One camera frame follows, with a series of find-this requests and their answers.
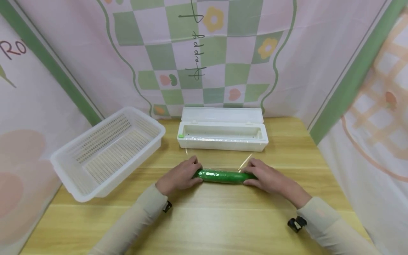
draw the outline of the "hand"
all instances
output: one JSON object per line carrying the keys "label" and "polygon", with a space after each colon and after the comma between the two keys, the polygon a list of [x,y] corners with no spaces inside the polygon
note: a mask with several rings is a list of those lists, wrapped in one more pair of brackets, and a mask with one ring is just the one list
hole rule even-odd
{"label": "hand", "polygon": [[253,173],[258,179],[248,179],[244,185],[260,188],[268,193],[278,193],[289,200],[297,209],[302,208],[312,197],[297,182],[261,160],[251,158],[243,172]]}
{"label": "hand", "polygon": [[190,188],[203,181],[201,178],[192,179],[196,171],[201,168],[202,165],[198,162],[197,157],[192,156],[162,176],[156,182],[156,188],[165,196],[176,189]]}

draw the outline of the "table surface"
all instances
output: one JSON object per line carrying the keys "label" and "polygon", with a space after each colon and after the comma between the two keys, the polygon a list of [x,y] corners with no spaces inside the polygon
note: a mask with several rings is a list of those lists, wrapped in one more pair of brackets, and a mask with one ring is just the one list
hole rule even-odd
{"label": "table surface", "polygon": [[[160,121],[166,127],[162,146],[107,197],[79,203],[62,186],[21,254],[87,254],[137,197],[180,161],[197,155],[206,168],[237,171],[251,154],[182,149],[176,139],[179,122]],[[267,118],[265,126],[269,144],[252,156],[321,197],[368,239],[303,123]],[[127,254],[328,254],[306,231],[295,234],[286,225],[296,216],[295,208],[278,195],[243,185],[203,183],[169,200],[173,208]]]}

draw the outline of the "cucumber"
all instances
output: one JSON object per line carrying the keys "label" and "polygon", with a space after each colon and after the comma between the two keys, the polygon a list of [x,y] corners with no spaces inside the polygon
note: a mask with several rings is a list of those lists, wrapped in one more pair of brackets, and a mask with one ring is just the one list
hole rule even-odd
{"label": "cucumber", "polygon": [[200,169],[194,174],[193,178],[195,177],[199,177],[206,182],[219,182],[231,184],[242,184],[247,179],[257,179],[255,175],[251,173],[215,171],[211,169]]}

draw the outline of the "beige sleeve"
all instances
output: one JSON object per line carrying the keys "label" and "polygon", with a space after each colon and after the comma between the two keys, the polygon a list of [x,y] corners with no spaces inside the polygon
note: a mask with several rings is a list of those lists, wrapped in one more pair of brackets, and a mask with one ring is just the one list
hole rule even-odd
{"label": "beige sleeve", "polygon": [[155,184],[152,184],[88,254],[117,255],[125,253],[139,237],[141,231],[157,219],[166,203],[167,197],[156,189]]}
{"label": "beige sleeve", "polygon": [[310,236],[332,254],[380,254],[319,197],[312,198],[297,214],[307,221],[305,228]]}

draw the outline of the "person's left hand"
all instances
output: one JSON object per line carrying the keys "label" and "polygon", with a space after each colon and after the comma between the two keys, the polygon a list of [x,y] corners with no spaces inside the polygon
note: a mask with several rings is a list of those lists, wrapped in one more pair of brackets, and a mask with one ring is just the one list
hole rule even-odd
{"label": "person's left hand", "polygon": [[192,156],[162,176],[156,182],[156,188],[165,196],[168,196],[176,189],[190,188],[203,181],[201,178],[192,179],[200,168],[202,168],[201,163],[198,162],[196,156]]}

